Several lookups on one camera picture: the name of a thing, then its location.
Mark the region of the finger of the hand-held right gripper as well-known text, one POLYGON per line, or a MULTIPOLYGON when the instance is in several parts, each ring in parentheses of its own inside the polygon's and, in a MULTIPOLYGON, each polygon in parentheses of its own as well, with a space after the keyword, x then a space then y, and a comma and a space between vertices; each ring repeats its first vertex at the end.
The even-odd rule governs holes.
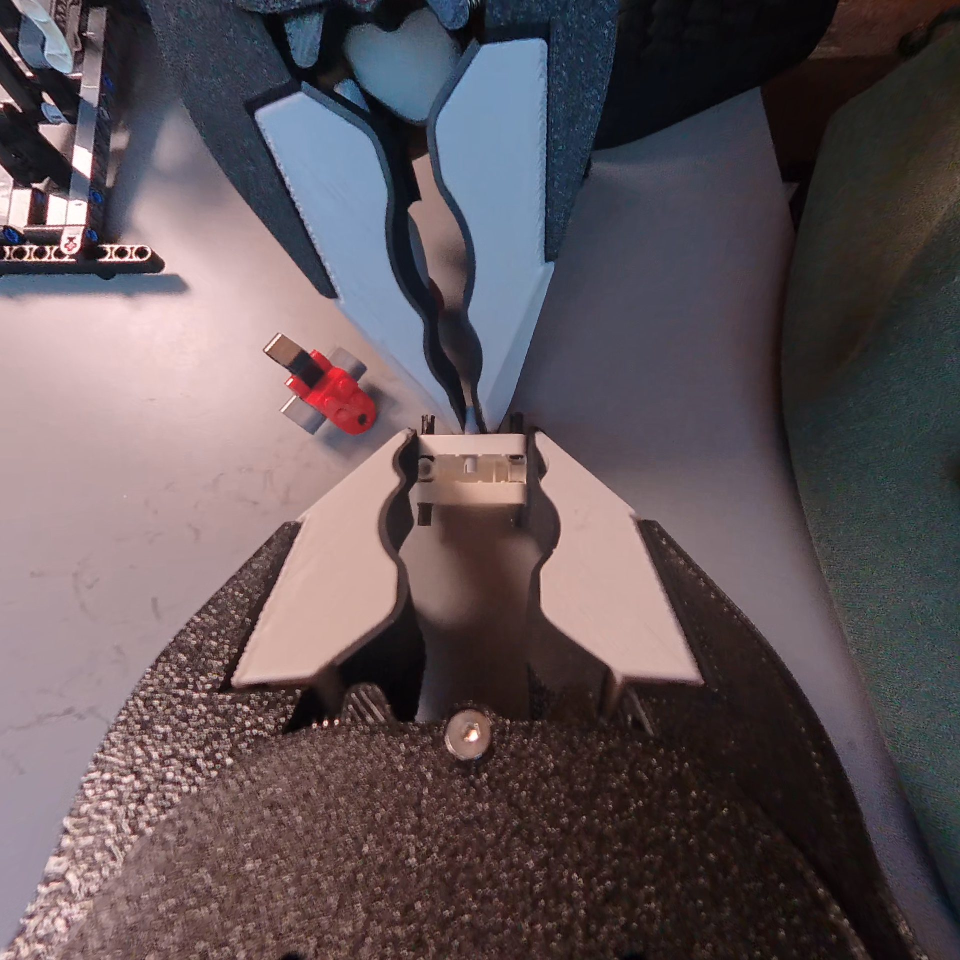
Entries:
POLYGON ((441 307, 409 215, 419 189, 395 131, 351 79, 303 83, 254 119, 342 313, 438 410, 478 430, 475 399, 441 344, 441 307))
POLYGON ((432 104, 435 181, 466 244, 478 413, 507 413, 554 264, 546 259, 547 43, 472 42, 432 104))

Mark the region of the black textured pad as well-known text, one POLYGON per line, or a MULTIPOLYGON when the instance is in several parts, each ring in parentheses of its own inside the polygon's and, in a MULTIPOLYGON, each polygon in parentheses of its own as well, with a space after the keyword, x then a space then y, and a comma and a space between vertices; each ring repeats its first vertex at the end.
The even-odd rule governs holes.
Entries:
POLYGON ((596 150, 756 88, 804 60, 836 1, 621 2, 596 150))

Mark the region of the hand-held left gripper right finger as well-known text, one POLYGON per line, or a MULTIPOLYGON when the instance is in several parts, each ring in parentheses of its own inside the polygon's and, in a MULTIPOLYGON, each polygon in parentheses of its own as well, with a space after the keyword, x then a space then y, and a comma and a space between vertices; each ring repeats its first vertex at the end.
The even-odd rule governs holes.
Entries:
POLYGON ((539 487, 558 518, 538 575, 546 621, 605 668, 598 710, 612 713, 637 682, 704 680, 633 508, 545 433, 539 487))

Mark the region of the grey desk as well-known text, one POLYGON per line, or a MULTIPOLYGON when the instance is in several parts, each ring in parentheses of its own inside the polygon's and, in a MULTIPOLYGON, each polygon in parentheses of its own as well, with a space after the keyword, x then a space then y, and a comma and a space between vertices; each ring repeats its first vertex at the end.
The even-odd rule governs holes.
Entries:
MULTIPOLYGON (((302 276, 217 166, 135 33, 124 238, 160 275, 2 278, 2 947, 91 755, 174 634, 418 397, 302 276), (282 413, 263 349, 366 366, 369 430, 282 413)), ((600 153, 514 400, 659 521, 761 630, 822 717, 924 948, 930 870, 834 616, 775 385, 794 230, 762 94, 600 153)))

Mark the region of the white toy brick piece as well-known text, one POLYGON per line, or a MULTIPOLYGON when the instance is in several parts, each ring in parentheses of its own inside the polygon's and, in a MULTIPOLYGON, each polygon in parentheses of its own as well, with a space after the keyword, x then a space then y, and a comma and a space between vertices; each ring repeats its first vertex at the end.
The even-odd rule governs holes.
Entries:
POLYGON ((521 414, 511 433, 437 434, 435 417, 424 415, 418 438, 413 488, 416 523, 429 526, 435 506, 510 508, 522 526, 527 504, 527 445, 521 414))

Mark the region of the toy vehicle chassis build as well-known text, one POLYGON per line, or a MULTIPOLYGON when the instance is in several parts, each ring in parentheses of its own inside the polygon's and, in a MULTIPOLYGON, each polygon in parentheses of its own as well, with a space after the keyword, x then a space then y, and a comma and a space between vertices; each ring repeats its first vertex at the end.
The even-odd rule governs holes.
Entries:
POLYGON ((156 274, 107 226, 141 2, 1 3, 1 274, 156 274))

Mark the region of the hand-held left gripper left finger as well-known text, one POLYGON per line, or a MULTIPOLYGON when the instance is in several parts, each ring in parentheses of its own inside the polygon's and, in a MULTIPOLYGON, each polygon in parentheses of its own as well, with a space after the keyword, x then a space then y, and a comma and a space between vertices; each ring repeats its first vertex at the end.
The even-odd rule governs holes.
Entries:
POLYGON ((237 690, 315 681, 391 621, 401 570, 386 509, 402 489, 405 429, 300 517, 299 531, 232 674, 237 690))

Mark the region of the red toy brick piece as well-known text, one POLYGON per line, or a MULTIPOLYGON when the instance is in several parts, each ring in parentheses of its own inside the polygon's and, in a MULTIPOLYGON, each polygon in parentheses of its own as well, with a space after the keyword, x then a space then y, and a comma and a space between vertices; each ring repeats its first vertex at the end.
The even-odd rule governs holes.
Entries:
POLYGON ((353 354, 340 347, 329 356, 307 352, 282 333, 263 352, 290 374, 286 386, 292 395, 280 408, 289 420, 310 434, 324 422, 353 436, 372 428, 377 407, 358 383, 367 368, 353 354))

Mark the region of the green sweatshirt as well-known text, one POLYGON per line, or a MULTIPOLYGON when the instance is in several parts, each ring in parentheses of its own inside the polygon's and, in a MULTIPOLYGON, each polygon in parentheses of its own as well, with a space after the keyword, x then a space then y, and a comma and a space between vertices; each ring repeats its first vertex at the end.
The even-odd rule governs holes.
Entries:
POLYGON ((959 46, 830 121, 788 283, 783 409, 846 641, 959 892, 959 46))

